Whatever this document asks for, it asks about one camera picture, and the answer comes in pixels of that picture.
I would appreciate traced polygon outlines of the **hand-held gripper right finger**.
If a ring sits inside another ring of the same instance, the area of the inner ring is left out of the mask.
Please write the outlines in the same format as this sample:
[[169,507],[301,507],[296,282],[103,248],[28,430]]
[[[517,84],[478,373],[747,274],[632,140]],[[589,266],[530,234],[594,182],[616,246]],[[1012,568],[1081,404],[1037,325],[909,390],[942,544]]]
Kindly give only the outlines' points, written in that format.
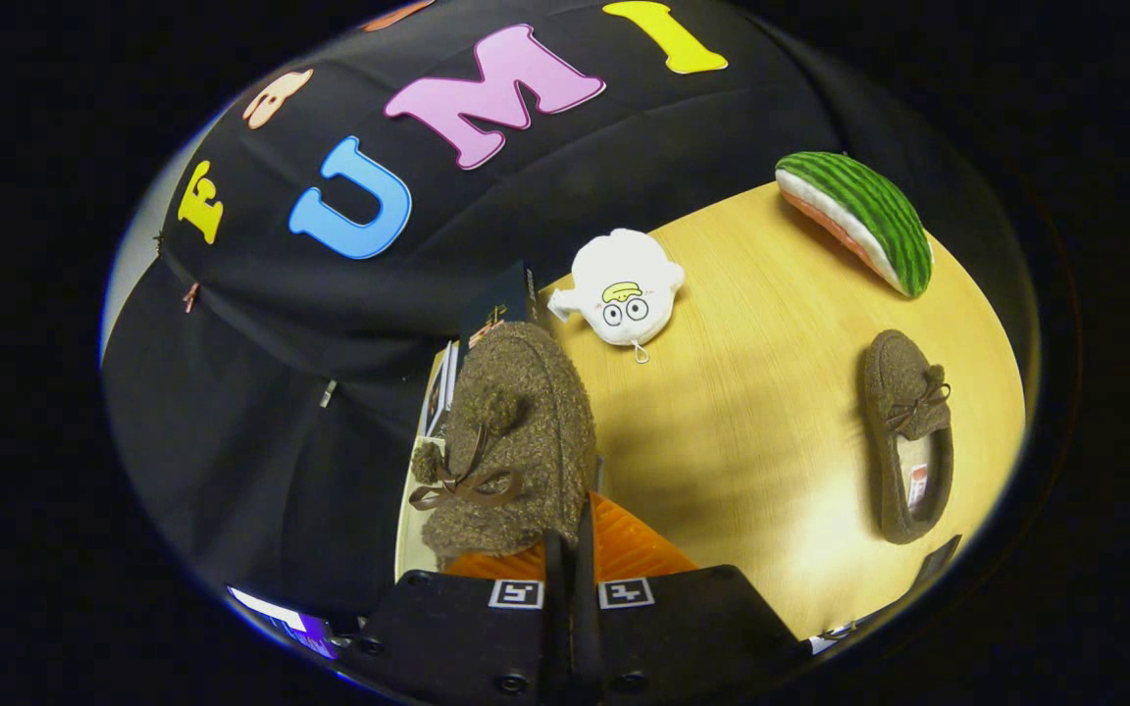
[[810,663],[734,566],[596,579],[596,500],[573,586],[575,705],[765,705]]

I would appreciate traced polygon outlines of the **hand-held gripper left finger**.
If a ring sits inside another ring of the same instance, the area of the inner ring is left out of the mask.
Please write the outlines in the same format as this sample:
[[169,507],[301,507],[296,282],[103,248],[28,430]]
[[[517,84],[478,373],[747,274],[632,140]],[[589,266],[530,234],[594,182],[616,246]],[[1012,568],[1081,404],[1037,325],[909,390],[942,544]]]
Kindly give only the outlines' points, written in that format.
[[355,635],[342,670],[408,705],[560,705],[568,691],[573,557],[545,537],[544,579],[411,570]]

